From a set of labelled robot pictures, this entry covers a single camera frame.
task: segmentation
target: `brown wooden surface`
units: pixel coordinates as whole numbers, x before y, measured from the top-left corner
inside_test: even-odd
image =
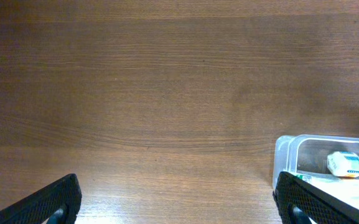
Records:
[[[74,172],[78,223],[279,223],[302,133],[359,137],[359,1],[0,2],[0,209]]]

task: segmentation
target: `tabletop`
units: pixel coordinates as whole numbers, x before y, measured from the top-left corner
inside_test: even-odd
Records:
[[[0,209],[76,173],[77,223],[280,223],[285,134],[359,137],[359,1],[0,2]]]

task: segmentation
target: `white bottle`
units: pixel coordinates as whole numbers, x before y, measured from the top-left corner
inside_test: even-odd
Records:
[[[327,168],[337,177],[359,177],[359,154],[333,152],[327,156]]]

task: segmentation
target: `plastic bin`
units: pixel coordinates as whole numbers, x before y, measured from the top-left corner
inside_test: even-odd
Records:
[[[329,174],[327,156],[334,151],[359,153],[359,138],[318,136],[281,136],[274,152],[273,189],[281,171]]]

